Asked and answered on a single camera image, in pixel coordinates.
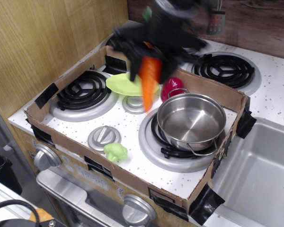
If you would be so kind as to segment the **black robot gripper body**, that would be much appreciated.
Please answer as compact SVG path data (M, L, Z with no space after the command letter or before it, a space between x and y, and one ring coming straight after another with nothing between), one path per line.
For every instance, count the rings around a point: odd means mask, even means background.
M186 30L188 21L200 6L207 6L207 2L156 0L145 24L114 29L112 47L123 52L134 65L139 65L144 56L179 61L185 56L186 49L199 51L206 47L206 42Z

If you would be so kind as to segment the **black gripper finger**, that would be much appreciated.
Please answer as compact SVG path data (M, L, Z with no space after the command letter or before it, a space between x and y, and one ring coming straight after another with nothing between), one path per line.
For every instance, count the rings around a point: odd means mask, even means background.
M134 82L136 74L140 69L140 65L142 62L142 53L141 52L134 52L134 51L126 51L126 57L130 61L130 81Z
M161 62L159 83L164 84L178 67L178 60L175 57L159 57Z

